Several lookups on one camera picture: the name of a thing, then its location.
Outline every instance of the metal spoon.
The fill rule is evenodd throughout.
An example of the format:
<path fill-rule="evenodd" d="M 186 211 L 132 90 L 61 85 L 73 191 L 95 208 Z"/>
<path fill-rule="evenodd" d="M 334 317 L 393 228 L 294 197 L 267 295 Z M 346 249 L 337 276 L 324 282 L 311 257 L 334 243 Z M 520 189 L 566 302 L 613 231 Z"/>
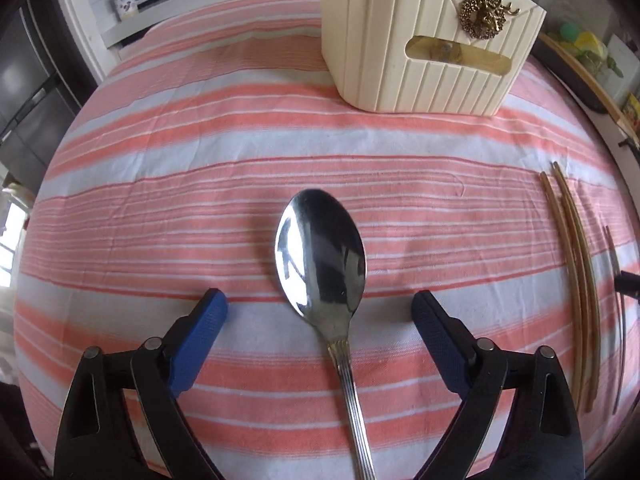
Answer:
<path fill-rule="evenodd" d="M 375 480 L 347 341 L 366 280 L 358 229 L 334 197 L 306 189 L 291 199 L 282 214 L 275 257 L 289 303 L 324 338 L 338 371 L 360 479 Z"/>

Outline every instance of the tissue box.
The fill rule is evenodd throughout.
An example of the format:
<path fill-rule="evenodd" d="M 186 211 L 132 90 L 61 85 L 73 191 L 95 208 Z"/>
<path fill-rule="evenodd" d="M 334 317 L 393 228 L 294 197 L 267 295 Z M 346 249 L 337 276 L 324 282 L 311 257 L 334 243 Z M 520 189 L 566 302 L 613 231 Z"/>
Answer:
<path fill-rule="evenodd" d="M 490 116 L 544 17 L 530 0 L 322 0 L 322 55 L 356 108 Z"/>

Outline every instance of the refrigerator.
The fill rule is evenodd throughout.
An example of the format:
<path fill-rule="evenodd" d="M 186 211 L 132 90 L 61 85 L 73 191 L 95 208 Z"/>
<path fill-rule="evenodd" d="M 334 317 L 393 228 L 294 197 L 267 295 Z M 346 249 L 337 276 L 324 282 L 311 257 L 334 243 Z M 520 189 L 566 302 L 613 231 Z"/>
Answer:
<path fill-rule="evenodd" d="M 27 0 L 0 38 L 0 162 L 37 194 L 96 83 L 57 0 Z"/>

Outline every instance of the chopstick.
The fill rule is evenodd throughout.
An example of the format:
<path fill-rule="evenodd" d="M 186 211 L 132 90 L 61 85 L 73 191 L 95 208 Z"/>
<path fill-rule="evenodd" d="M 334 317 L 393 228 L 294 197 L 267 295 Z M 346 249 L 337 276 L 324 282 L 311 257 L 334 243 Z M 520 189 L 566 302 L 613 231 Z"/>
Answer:
<path fill-rule="evenodd" d="M 595 279 L 593 276 L 593 266 L 591 265 L 591 253 L 587 238 L 584 234 L 584 227 L 578 215 L 578 209 L 575 206 L 574 197 L 569 190 L 569 186 L 566 183 L 564 174 L 560 169 L 560 165 L 557 162 L 553 163 L 553 173 L 558 181 L 558 185 L 562 190 L 563 198 L 566 197 L 566 209 L 569 211 L 570 216 L 574 221 L 575 235 L 577 235 L 578 246 L 574 247 L 576 256 L 580 256 L 584 265 L 584 273 L 586 278 L 586 290 L 588 298 L 588 312 L 586 318 L 591 321 L 591 380 L 590 389 L 587 396 L 587 413 L 593 410 L 593 403 L 598 395 L 598 386 L 600 383 L 600 305 L 598 303 L 598 290 L 596 288 Z"/>
<path fill-rule="evenodd" d="M 578 318 L 580 319 L 580 328 L 582 334 L 580 336 L 582 341 L 582 356 L 580 361 L 580 391 L 578 398 L 582 400 L 584 398 L 582 394 L 583 381 L 587 379 L 587 364 L 589 355 L 591 354 L 591 342 L 589 340 L 589 334 L 591 333 L 591 319 L 589 316 L 589 293 L 587 287 L 587 275 L 584 269 L 584 260 L 582 259 L 582 252 L 580 251 L 580 236 L 575 224 L 575 218 L 571 210 L 571 205 L 566 195 L 562 195 L 560 198 L 562 205 L 562 211 L 564 212 L 564 218 L 566 219 L 567 230 L 570 234 L 572 256 L 574 258 L 576 279 L 578 282 L 578 296 L 580 298 L 580 313 Z"/>
<path fill-rule="evenodd" d="M 588 338 L 582 338 L 582 308 L 580 306 L 580 296 L 582 292 L 580 285 L 578 284 L 578 272 L 574 261 L 574 250 L 572 249 L 572 242 L 569 238 L 569 229 L 567 227 L 566 216 L 560 210 L 558 205 L 558 199 L 554 193 L 549 177 L 543 171 L 540 173 L 540 180 L 542 181 L 542 187 L 545 190 L 546 200 L 551 208 L 552 216 L 556 221 L 556 227 L 558 228 L 558 234 L 560 235 L 560 241 L 562 243 L 562 250 L 564 251 L 564 257 L 566 260 L 566 270 L 569 275 L 569 288 L 571 291 L 571 306 L 573 313 L 573 326 L 574 326 L 574 373 L 571 379 L 571 396 L 574 400 L 574 407 L 577 410 L 580 406 L 580 394 L 582 390 L 582 375 L 584 373 L 584 359 L 582 346 L 588 341 Z"/>
<path fill-rule="evenodd" d="M 611 267 L 613 268 L 613 277 L 615 278 L 620 274 L 620 263 L 618 261 L 618 255 L 616 254 L 616 245 L 613 242 L 613 236 L 611 236 L 611 230 L 609 226 L 604 228 L 605 236 L 607 238 L 607 244 L 609 245 L 609 256 L 611 257 Z M 613 404 L 613 415 L 618 410 L 620 404 L 620 395 L 622 394 L 622 379 L 625 377 L 625 357 L 626 357 L 626 316 L 625 316 L 625 297 L 624 294 L 620 294 L 620 305 L 618 304 L 618 295 L 616 294 L 616 312 L 620 314 L 620 322 L 618 326 L 620 328 L 620 372 L 618 374 L 618 391 L 616 392 L 616 402 Z"/>

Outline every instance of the striped tablecloth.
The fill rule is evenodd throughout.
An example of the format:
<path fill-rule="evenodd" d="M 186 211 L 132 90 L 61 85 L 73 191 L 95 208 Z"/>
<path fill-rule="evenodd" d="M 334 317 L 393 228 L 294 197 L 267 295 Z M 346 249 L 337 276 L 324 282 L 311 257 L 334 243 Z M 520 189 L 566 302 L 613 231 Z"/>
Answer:
<path fill-rule="evenodd" d="M 638 217 L 577 105 L 528 62 L 492 118 L 367 114 L 345 104 L 320 49 L 319 0 L 236 0 L 153 28 L 63 140 L 42 185 L 20 268 L 20 385 L 44 455 L 81 351 L 163 335 L 210 287 L 228 321 L 188 421 L 229 480 L 353 478 L 337 377 L 278 286 L 273 241 L 289 199 L 336 196 L 368 257 L 351 323 L 354 374 L 378 477 L 412 478 L 459 399 L 410 318 L 430 288 L 476 336 L 551 345 L 572 372 L 572 316 L 556 226 L 538 173 L 558 160 L 591 249 L 602 314 L 600 389 L 580 411 L 586 461 L 616 433 L 639 388 L 638 309 L 612 415 L 619 335 L 603 227 L 639 270 Z M 481 450 L 487 466 L 508 395 Z M 140 407 L 128 397 L 154 467 Z"/>

